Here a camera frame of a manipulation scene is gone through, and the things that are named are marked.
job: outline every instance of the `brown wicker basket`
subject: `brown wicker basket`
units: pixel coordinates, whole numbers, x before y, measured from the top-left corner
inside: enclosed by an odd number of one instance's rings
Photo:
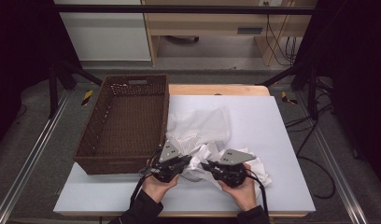
[[[88,175],[137,173],[164,143],[168,105],[167,75],[106,77],[74,161]]]

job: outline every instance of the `black cable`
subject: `black cable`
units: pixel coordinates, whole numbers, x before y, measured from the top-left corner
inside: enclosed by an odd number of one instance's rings
[[[156,149],[153,151],[152,155],[149,157],[149,160],[148,160],[148,162],[147,162],[147,166],[145,166],[143,169],[141,169],[141,170],[138,172],[138,173],[140,174],[140,176],[146,175],[146,174],[149,172],[149,169],[150,169],[151,164],[152,164],[152,162],[153,162],[153,158],[154,158],[158,153],[160,153],[160,152],[162,152],[162,148],[161,148],[161,147],[158,147],[158,148],[156,148]]]
[[[296,157],[299,156],[299,154],[301,153],[304,145],[306,144],[307,140],[309,139],[310,135],[312,134],[312,132],[316,129],[317,127],[317,124],[318,124],[318,119],[316,120],[316,122],[314,123],[313,127],[312,127],[312,130],[310,130],[309,134],[305,137],[305,139],[303,140],[301,146],[299,147],[298,149],[298,152],[296,153]]]
[[[289,66],[292,66],[292,63],[290,62],[290,60],[288,59],[288,57],[286,56],[286,54],[283,53],[283,50],[282,50],[281,47],[280,47],[280,43],[278,42],[277,37],[275,37],[275,33],[273,32],[272,26],[270,25],[269,14],[266,14],[266,19],[267,19],[267,22],[266,22],[266,43],[267,43],[267,45],[269,46],[269,49],[272,51],[273,55],[275,56],[275,60],[276,60],[277,63],[280,64],[280,65],[289,65]],[[289,62],[289,64],[283,64],[283,63],[281,63],[281,62],[278,61],[278,59],[277,59],[277,57],[276,57],[276,55],[275,55],[275,52],[273,51],[272,46],[270,45],[270,42],[268,41],[268,38],[267,38],[267,33],[268,33],[269,31],[272,33],[273,38],[275,39],[275,43],[277,44],[278,48],[280,49],[280,52],[281,52],[281,54],[283,55],[284,59],[286,59],[286,60]]]
[[[321,196],[321,195],[317,195],[315,193],[313,193],[312,191],[310,191],[310,193],[315,196],[316,198],[319,198],[319,199],[330,199],[331,197],[333,197],[333,195],[335,194],[336,192],[336,185],[335,185],[335,181],[333,180],[333,177],[331,176],[331,174],[320,164],[318,164],[316,161],[313,161],[309,158],[306,158],[306,157],[303,157],[303,156],[298,156],[297,157],[298,159],[302,159],[302,160],[306,160],[306,161],[310,161],[312,162],[313,164],[315,164],[317,167],[319,167],[325,174],[327,174],[328,178],[330,179],[331,183],[332,183],[332,191],[329,195],[327,196]]]
[[[287,133],[301,133],[301,132],[304,132],[304,131],[309,130],[311,128],[313,128],[313,126],[310,126],[310,127],[307,127],[307,128],[303,128],[303,129],[300,129],[300,130],[287,131]]]
[[[137,197],[138,195],[138,191],[141,189],[141,186],[142,184],[144,183],[145,179],[147,179],[148,177],[150,177],[151,175],[144,175],[142,176],[139,180],[138,180],[138,183],[137,185],[135,186],[135,189],[133,191],[133,194],[132,194],[132,197],[130,198],[130,207],[133,206],[134,204],[134,201],[135,201],[135,197]]]
[[[288,36],[287,37],[287,42],[286,42],[286,56],[287,56],[287,58],[289,58],[289,64],[291,66],[293,66],[293,64],[295,63],[295,57],[296,57],[296,54],[295,54],[295,50],[296,50],[296,37],[292,38],[292,47],[290,49],[290,53],[288,53],[289,39],[290,39],[290,37]]]
[[[320,94],[320,95],[317,97],[317,99],[318,99],[319,97],[323,96],[323,95],[329,95],[329,94],[326,94],[326,92],[324,92],[324,93]],[[327,108],[329,108],[330,106],[332,106],[332,104],[328,104],[328,105],[323,106],[322,108],[320,108],[320,109],[318,110],[318,113],[325,112],[325,111],[327,110]],[[305,120],[308,120],[309,118],[310,118],[310,116],[307,116],[307,117],[304,118],[304,119],[296,119],[296,120],[287,122],[286,124],[288,124],[288,123],[292,123],[292,124],[290,124],[290,125],[288,125],[288,126],[286,126],[286,127],[294,126],[294,125],[296,125],[296,124],[299,124],[299,123],[301,123],[301,122],[304,122]],[[302,151],[302,149],[303,149],[305,143],[306,143],[307,140],[309,139],[309,137],[310,137],[310,135],[312,134],[312,132],[316,129],[317,125],[318,125],[318,119],[316,120],[316,122],[313,124],[312,127],[308,127],[308,128],[307,128],[307,129],[312,128],[312,130],[310,130],[309,134],[308,134],[308,135],[305,137],[305,139],[303,140],[301,146],[300,146],[299,149],[298,149],[298,152],[296,153],[296,158],[297,158],[297,159],[301,159],[301,160],[306,160],[306,161],[310,161],[310,162],[312,162],[312,163],[315,164],[317,167],[319,167],[325,174],[327,174],[328,178],[330,179],[330,181],[331,181],[331,183],[332,183],[332,191],[331,191],[331,193],[328,194],[328,195],[326,195],[326,196],[325,196],[325,195],[324,195],[324,196],[317,195],[317,194],[313,193],[312,191],[310,191],[310,193],[311,193],[314,197],[319,198],[319,199],[330,199],[331,197],[333,197],[333,195],[334,195],[335,192],[336,192],[336,185],[335,185],[335,182],[334,182],[333,177],[331,176],[331,174],[327,171],[327,169],[325,169],[322,165],[320,165],[320,164],[317,163],[316,161],[313,161],[313,160],[311,160],[311,159],[309,159],[309,158],[306,158],[306,157],[304,157],[304,156],[300,156],[300,153],[301,153],[301,151]]]
[[[266,35],[265,35],[265,38],[266,38],[266,43],[267,43],[267,46],[269,47],[269,49],[272,51],[273,53],[273,56],[275,57],[275,60],[277,61],[278,64],[280,65],[285,65],[285,66],[288,66],[290,64],[284,64],[284,63],[281,63],[278,59],[277,59],[277,56],[275,55],[275,51],[273,50],[272,46],[270,45],[269,43],[269,40],[267,38],[267,33],[269,32],[269,27],[270,27],[270,22],[269,22],[269,14],[266,15],[267,16],[267,22],[266,22]]]
[[[260,184],[260,189],[261,189],[261,193],[262,193],[262,200],[263,200],[263,210],[264,210],[264,213],[266,214],[266,216],[269,217],[269,209],[267,208],[267,200],[266,200],[266,191],[265,191],[265,188],[264,188],[264,185],[262,184],[262,182],[258,179],[258,176],[255,175],[252,176],[252,175],[247,175],[247,177],[255,180],[258,182],[258,184]]]
[[[325,105],[324,107],[322,107],[321,109],[319,109],[318,113],[321,113],[321,112],[325,112],[325,110],[331,106],[332,104],[328,104],[328,105]],[[286,128],[290,128],[292,126],[295,126],[295,125],[298,125],[302,122],[305,122],[306,120],[310,119],[310,116],[307,116],[307,117],[304,117],[302,119],[294,119],[294,120],[291,120],[291,121],[288,121],[288,122],[285,122],[284,124],[286,124]]]

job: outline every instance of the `black pole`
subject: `black pole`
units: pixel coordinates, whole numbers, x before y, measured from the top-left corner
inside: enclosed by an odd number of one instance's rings
[[[96,84],[98,86],[101,86],[103,84],[103,80],[101,80],[100,78],[95,77],[92,74],[85,72],[83,69],[78,68],[71,63],[68,63],[66,61],[62,61],[62,65],[64,67],[66,67],[67,69],[69,69],[70,71],[73,71],[73,72],[87,78],[89,81],[93,82],[94,84]]]
[[[255,85],[258,85],[258,86],[262,85],[262,86],[265,86],[265,87],[269,87],[269,86],[275,84],[277,81],[281,80],[284,77],[288,77],[288,76],[296,74],[299,71],[299,69],[303,68],[303,66],[305,64],[306,64],[306,61],[298,62],[297,64],[293,65],[292,67],[282,71],[278,75],[276,75],[274,77],[271,77],[271,78],[267,79],[266,81],[264,81],[262,83],[259,83],[259,84],[255,84]]]
[[[45,4],[54,7],[53,1],[46,1]],[[16,7],[18,8],[16,13],[21,17],[19,22],[27,30],[27,34],[37,43],[36,50],[43,54],[48,63],[51,63],[49,72],[53,73],[54,81],[58,78],[65,89],[75,88],[77,83],[69,71],[64,70],[57,63],[61,58],[66,57],[69,62],[80,66],[79,58],[59,13],[46,13],[39,10],[41,8],[38,8],[38,5],[33,1],[19,1]],[[55,32],[45,31],[51,28]]]
[[[269,14],[316,15],[326,9],[314,7],[237,7],[237,6],[172,6],[172,5],[66,5],[41,6],[59,12],[83,13],[191,13],[191,14]]]
[[[307,60],[311,62],[311,64],[318,63],[318,59],[326,52],[327,46],[329,46],[332,40],[335,37],[337,37],[332,32],[332,27],[334,26],[334,24],[336,24],[339,15],[341,15],[342,9],[346,6],[348,2],[349,0],[344,0],[342,5],[339,6],[339,8],[335,11],[328,24],[322,30],[320,35],[317,36],[310,49],[303,56],[303,60]],[[294,90],[300,90],[307,82],[308,76],[308,74],[299,74],[295,76],[295,78],[292,81],[291,87]]]

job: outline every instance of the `white tabletop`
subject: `white tabletop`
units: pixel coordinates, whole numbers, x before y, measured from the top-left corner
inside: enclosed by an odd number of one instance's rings
[[[266,188],[272,216],[304,216],[316,210],[272,96],[171,95],[169,113],[195,109],[229,110],[227,148],[248,147],[272,178]],[[127,210],[138,175],[86,175],[74,164],[54,212],[65,216],[112,216]],[[232,198],[207,181],[179,179],[162,200],[161,216],[235,216]]]

